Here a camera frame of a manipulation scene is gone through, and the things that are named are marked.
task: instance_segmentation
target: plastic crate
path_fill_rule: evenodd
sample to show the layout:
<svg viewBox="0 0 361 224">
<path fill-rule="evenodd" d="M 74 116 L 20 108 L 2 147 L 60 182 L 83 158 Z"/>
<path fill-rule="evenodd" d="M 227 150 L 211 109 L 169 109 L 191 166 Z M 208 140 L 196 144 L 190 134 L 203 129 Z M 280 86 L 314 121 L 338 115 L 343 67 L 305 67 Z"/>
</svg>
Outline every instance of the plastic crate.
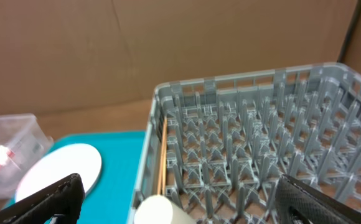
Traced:
<svg viewBox="0 0 361 224">
<path fill-rule="evenodd" d="M 33 114 L 0 116 L 0 146 L 8 149 L 0 164 L 0 198 L 11 198 L 24 174 L 52 145 Z"/>
<path fill-rule="evenodd" d="M 281 174 L 361 212 L 361 75 L 345 65 L 159 85 L 128 223 L 157 187 L 164 115 L 166 196 L 197 223 L 277 223 Z"/>
</svg>

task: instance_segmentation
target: teal mat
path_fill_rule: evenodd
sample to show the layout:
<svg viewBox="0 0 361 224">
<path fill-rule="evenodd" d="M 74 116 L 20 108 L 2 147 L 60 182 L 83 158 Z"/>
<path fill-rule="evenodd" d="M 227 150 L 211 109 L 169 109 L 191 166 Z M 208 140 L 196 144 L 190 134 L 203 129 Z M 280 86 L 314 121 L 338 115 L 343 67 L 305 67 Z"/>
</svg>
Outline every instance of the teal mat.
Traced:
<svg viewBox="0 0 361 224">
<path fill-rule="evenodd" d="M 100 178 L 83 202 L 79 224 L 126 223 L 143 140 L 144 131 L 78 134 L 62 138 L 52 146 L 49 152 L 68 144 L 85 143 L 101 154 Z"/>
</svg>

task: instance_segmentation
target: wooden stick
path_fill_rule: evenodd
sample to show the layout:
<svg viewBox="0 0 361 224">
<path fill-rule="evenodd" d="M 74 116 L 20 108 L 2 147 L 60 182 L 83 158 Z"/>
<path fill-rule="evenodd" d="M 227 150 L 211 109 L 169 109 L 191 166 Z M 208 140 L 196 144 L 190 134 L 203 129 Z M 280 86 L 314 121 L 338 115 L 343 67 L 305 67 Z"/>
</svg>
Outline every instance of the wooden stick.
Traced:
<svg viewBox="0 0 361 224">
<path fill-rule="evenodd" d="M 157 194 L 159 195 L 162 191 L 165 191 L 165 177 L 163 176 L 166 171 L 166 157 L 167 157 L 167 117 L 164 118 L 164 124 L 162 125 L 162 138 L 161 138 L 161 152 L 160 152 L 160 166 L 158 173 L 158 185 Z"/>
</svg>

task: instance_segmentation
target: chopstick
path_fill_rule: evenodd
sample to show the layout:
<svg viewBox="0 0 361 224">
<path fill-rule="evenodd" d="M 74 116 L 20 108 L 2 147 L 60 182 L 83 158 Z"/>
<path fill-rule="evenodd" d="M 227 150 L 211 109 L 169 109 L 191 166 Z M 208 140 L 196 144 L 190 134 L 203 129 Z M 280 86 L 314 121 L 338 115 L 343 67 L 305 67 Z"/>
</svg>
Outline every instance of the chopstick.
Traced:
<svg viewBox="0 0 361 224">
<path fill-rule="evenodd" d="M 164 194 L 166 188 L 166 173 L 167 173 L 167 117 L 164 118 L 162 125 L 162 138 L 161 138 L 161 154 L 160 154 L 160 167 L 157 185 L 157 194 Z"/>
</svg>

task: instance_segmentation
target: round white disc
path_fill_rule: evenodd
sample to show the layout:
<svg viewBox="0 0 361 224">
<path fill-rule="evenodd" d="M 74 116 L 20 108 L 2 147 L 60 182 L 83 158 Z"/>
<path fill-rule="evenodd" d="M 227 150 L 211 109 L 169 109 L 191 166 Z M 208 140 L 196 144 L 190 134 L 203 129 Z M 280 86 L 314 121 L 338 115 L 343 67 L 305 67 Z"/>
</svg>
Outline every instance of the round white disc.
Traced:
<svg viewBox="0 0 361 224">
<path fill-rule="evenodd" d="M 16 202 L 72 174 L 81 176 L 85 195 L 92 189 L 101 171 L 101 156 L 89 144 L 71 144 L 43 157 L 17 186 Z"/>
</svg>

